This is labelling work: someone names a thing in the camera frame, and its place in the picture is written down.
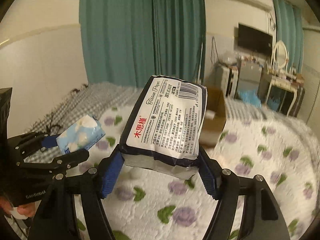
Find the person's left hand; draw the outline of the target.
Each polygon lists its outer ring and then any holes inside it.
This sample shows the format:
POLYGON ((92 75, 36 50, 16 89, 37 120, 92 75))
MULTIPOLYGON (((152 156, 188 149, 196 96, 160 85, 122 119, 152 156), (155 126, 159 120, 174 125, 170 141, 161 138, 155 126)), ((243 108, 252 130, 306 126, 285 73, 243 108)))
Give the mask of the person's left hand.
POLYGON ((11 203, 3 196, 0 198, 1 208, 8 215, 13 215, 17 219, 27 219, 33 217, 36 212, 35 203, 29 203, 13 207, 11 203))

